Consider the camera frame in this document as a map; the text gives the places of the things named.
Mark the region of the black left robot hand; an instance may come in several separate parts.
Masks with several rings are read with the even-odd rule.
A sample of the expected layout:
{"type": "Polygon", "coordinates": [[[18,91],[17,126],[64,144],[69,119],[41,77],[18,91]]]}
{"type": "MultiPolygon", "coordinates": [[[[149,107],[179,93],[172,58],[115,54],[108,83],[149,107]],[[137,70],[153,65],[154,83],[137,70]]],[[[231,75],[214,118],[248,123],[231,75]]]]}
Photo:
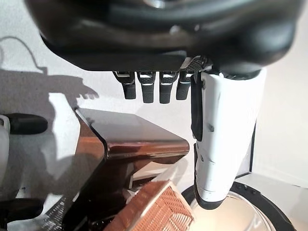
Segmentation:
{"type": "Polygon", "coordinates": [[[218,208],[252,138],[266,66],[290,50],[303,0],[27,0],[42,40],[89,71],[191,78],[198,204],[218,208]]]}

